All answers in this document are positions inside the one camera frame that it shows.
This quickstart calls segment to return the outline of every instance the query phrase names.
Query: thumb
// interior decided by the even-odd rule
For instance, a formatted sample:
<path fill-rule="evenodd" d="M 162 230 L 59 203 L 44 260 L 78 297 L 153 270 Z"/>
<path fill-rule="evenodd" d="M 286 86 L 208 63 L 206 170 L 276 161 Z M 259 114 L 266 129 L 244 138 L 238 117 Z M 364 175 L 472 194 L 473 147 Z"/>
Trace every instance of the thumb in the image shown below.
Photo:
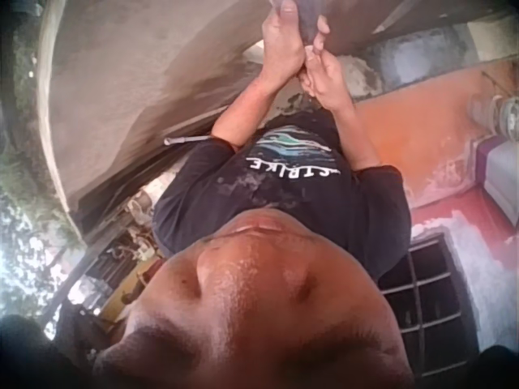
<path fill-rule="evenodd" d="M 307 52 L 307 59 L 305 66 L 307 67 L 307 73 L 315 87 L 322 85 L 325 80 L 326 72 L 324 71 L 323 63 L 318 55 L 315 55 L 313 47 L 305 47 Z"/>
<path fill-rule="evenodd" d="M 299 30 L 298 6 L 294 0 L 283 0 L 279 15 L 281 19 L 281 28 Z"/>

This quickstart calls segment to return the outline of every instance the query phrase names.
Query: metal grate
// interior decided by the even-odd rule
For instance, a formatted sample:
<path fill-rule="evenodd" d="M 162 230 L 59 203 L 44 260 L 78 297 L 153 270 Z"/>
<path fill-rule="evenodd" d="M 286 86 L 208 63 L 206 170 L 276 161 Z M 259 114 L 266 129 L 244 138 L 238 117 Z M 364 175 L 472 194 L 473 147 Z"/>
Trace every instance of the metal grate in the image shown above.
<path fill-rule="evenodd" d="M 456 386 L 478 355 L 478 339 L 444 235 L 415 242 L 379 288 L 397 317 L 417 387 Z"/>

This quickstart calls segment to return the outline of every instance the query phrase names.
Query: black t-shirt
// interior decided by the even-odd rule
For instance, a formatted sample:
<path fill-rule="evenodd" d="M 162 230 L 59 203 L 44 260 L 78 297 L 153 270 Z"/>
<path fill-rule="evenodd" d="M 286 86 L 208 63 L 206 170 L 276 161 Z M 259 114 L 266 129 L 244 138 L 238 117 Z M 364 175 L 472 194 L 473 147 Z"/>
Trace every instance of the black t-shirt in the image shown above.
<path fill-rule="evenodd" d="M 391 166 L 353 173 L 330 143 L 284 126 L 237 153 L 221 139 L 198 144 L 156 205 L 159 247 L 174 255 L 243 211 L 273 207 L 349 251 L 378 279 L 410 243 L 401 174 Z"/>

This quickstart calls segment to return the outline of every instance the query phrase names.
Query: hand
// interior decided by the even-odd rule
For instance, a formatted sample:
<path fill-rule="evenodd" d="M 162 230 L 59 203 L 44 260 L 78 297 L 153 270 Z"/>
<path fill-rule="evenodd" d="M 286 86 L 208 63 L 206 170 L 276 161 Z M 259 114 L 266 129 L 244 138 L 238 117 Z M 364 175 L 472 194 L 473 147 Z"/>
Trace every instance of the hand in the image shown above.
<path fill-rule="evenodd" d="M 259 79 L 277 92 L 301 70 L 305 61 L 294 0 L 284 0 L 279 14 L 274 8 L 271 10 L 263 23 L 263 38 L 264 64 Z"/>
<path fill-rule="evenodd" d="M 306 70 L 299 74 L 303 90 L 333 114 L 353 109 L 341 63 L 324 49 L 320 53 L 315 51 L 312 46 L 306 47 Z"/>

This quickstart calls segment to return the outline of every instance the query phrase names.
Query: tree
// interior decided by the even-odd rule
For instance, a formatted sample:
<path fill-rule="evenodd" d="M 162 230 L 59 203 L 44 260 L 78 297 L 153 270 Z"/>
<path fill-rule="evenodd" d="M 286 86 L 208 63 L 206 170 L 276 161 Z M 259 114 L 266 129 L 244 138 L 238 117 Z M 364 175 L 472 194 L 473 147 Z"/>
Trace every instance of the tree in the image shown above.
<path fill-rule="evenodd" d="M 46 266 L 45 242 L 0 190 L 0 315 L 41 315 L 58 288 Z"/>

